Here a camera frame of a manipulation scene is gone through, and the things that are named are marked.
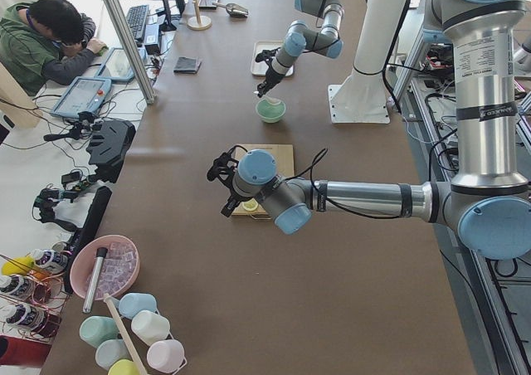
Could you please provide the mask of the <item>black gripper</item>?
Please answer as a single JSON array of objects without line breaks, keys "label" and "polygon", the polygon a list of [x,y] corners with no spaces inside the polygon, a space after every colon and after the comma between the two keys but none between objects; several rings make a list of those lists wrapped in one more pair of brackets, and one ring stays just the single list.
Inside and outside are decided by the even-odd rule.
[{"label": "black gripper", "polygon": [[259,98],[265,98],[276,85],[283,80],[283,75],[273,68],[269,68],[265,74],[265,80],[257,86],[256,94]]},{"label": "black gripper", "polygon": [[245,201],[245,196],[241,190],[236,187],[231,187],[230,190],[230,197],[221,210],[221,214],[225,217],[230,217],[233,213],[233,209],[236,209],[241,202]]}]

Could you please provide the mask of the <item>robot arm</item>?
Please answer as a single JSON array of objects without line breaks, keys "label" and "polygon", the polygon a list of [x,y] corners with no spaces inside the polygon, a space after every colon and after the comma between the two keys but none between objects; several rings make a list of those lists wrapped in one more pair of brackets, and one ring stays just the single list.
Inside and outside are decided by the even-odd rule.
[{"label": "robot arm", "polygon": [[321,27],[313,30],[301,20],[294,21],[280,47],[256,55],[257,62],[267,64],[265,80],[256,88],[260,98],[282,81],[303,53],[313,52],[334,59],[343,49],[339,29],[344,9],[340,0],[295,0],[295,9],[320,19]]},{"label": "robot arm", "polygon": [[[368,0],[352,72],[340,85],[329,85],[334,124],[389,124],[383,104],[399,101],[387,81],[388,61],[397,43],[410,0]],[[336,58],[344,6],[339,0],[295,0],[295,9],[324,21],[312,32],[302,21],[289,26],[279,49],[259,54],[268,69],[257,86],[262,101],[295,61],[306,52]],[[426,0],[422,38],[443,38],[452,45],[456,102],[450,134],[421,139],[411,134],[403,110],[396,109],[407,137],[430,149],[457,136],[458,169],[450,181],[354,183],[315,180],[313,167],[288,178],[277,172],[273,155],[236,144],[214,160],[209,181],[230,191],[221,213],[230,217],[255,199],[258,208],[287,235],[298,231],[310,211],[341,210],[373,220],[416,217],[449,227],[469,250],[491,260],[515,259],[530,252],[529,181],[517,170],[513,29],[526,12],[524,0]]]}]

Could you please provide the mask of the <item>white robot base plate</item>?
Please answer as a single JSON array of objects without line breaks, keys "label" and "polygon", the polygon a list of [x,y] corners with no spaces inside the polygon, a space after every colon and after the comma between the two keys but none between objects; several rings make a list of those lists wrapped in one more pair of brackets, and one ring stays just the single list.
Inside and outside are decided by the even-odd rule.
[{"label": "white robot base plate", "polygon": [[381,85],[328,86],[329,113],[335,124],[388,124],[387,97]]}]

